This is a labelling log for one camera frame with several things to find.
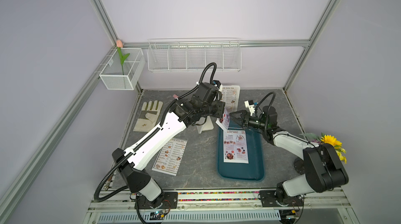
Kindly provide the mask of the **Dim Sum Inn menu sheet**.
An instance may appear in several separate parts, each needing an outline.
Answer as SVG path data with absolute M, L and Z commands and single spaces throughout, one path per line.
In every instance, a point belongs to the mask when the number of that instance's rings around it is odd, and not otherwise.
M 172 138 L 160 150 L 157 159 L 152 167 L 152 171 L 176 176 L 186 146 L 186 140 Z

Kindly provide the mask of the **restaurant special menu sheet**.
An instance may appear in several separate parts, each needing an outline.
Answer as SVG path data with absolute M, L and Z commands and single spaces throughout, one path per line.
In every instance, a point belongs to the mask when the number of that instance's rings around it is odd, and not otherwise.
M 230 115 L 226 108 L 224 108 L 222 117 L 216 120 L 216 124 L 223 130 L 228 131 L 230 124 Z

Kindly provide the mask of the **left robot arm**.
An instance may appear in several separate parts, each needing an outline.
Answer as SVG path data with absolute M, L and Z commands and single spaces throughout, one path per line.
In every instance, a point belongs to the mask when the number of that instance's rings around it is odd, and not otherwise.
M 206 65 L 197 85 L 174 99 L 154 128 L 132 146 L 126 149 L 118 148 L 113 152 L 115 165 L 97 186 L 94 202 L 103 202 L 124 190 L 129 190 L 143 196 L 152 208 L 163 204 L 164 192 L 145 168 L 152 157 L 177 134 L 188 127 L 204 125 L 208 118 L 222 118 L 225 103 L 221 100 L 221 82 L 214 79 L 216 71 L 215 62 Z M 125 186 L 101 196 L 102 188 L 115 171 L 119 172 Z

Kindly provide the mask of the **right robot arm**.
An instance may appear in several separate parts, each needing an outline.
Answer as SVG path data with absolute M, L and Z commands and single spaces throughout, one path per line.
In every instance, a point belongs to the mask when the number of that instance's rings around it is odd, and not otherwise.
M 258 130 L 271 145 L 296 155 L 303 163 L 304 174 L 278 183 L 274 199 L 279 206 L 288 206 L 296 198 L 309 193 L 331 191 L 349 182 L 343 162 L 331 144 L 301 139 L 280 128 L 273 107 L 276 93 L 269 92 L 267 106 L 258 113 L 260 103 L 245 102 L 245 109 L 230 113 L 230 119 L 244 130 Z

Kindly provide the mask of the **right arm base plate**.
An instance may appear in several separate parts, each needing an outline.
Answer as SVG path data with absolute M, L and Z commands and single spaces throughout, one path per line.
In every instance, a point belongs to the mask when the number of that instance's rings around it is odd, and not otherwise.
M 301 207 L 304 204 L 302 196 L 288 196 L 281 190 L 260 190 L 258 199 L 263 207 Z

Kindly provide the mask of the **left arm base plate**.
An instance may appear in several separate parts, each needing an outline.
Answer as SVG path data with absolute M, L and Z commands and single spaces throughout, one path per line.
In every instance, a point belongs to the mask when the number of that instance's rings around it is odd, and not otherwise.
M 139 209 L 176 209 L 178 204 L 178 192 L 163 192 L 155 200 L 149 201 L 145 196 L 136 196 Z

